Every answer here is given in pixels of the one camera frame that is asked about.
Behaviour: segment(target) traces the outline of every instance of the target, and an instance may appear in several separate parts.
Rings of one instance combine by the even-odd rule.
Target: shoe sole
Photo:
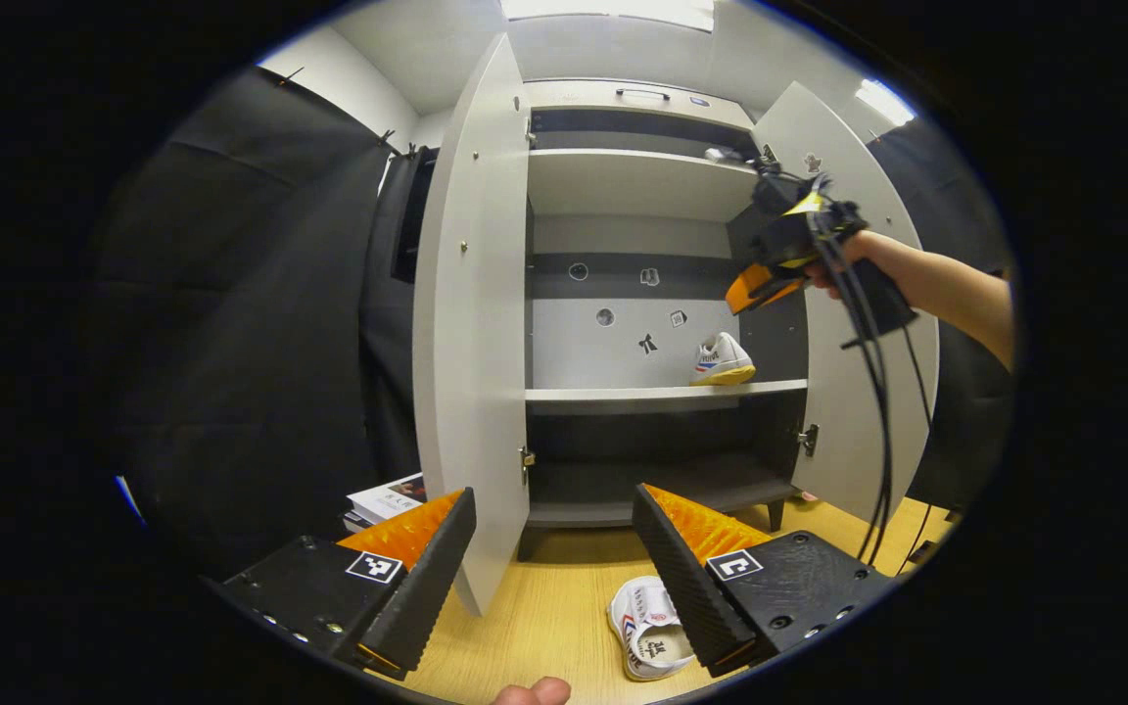
[[[694,380],[690,382],[690,387],[707,387],[710,384],[730,387],[730,385],[742,384],[748,379],[751,379],[752,376],[756,376],[756,365],[743,365],[742,368],[725,370],[723,373],[706,376],[706,378]]]

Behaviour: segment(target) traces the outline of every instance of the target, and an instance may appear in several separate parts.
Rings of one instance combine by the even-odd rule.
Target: shoe
[[[751,358],[729,333],[717,333],[699,345],[690,387],[704,384],[742,384],[756,374]]]
[[[634,579],[608,605],[608,625],[626,647],[631,679],[661,679],[694,660],[686,629],[658,576]]]

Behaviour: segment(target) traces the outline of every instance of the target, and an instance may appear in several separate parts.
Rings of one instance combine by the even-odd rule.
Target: ceiling light
[[[713,0],[501,0],[509,19],[549,18],[558,15],[613,15],[712,32]]]
[[[872,106],[874,111],[885,116],[895,126],[904,125],[907,121],[917,116],[917,113],[914,113],[908,107],[908,104],[899,99],[899,95],[890,92],[889,88],[876,80],[861,80],[856,98],[867,103],[869,106]]]

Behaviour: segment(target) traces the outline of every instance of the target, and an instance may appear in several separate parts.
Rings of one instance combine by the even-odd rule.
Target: cabinet shelf
[[[751,205],[756,173],[698,157],[631,149],[529,152],[538,215],[652,215],[729,222]]]
[[[656,402],[676,398],[748,397],[752,394],[772,394],[807,389],[807,379],[757,381],[735,384],[731,387],[647,387],[629,389],[526,389],[525,402],[530,405],[569,405],[596,402]]]

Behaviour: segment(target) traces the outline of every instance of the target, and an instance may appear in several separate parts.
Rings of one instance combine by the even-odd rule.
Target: human arm
[[[909,307],[952,324],[984,344],[1008,370],[1013,369],[1013,298],[1004,280],[872,231],[860,231],[846,240],[843,257],[847,263],[872,261],[895,281]],[[812,284],[828,290],[829,298],[840,298],[823,264],[810,264],[805,273]]]

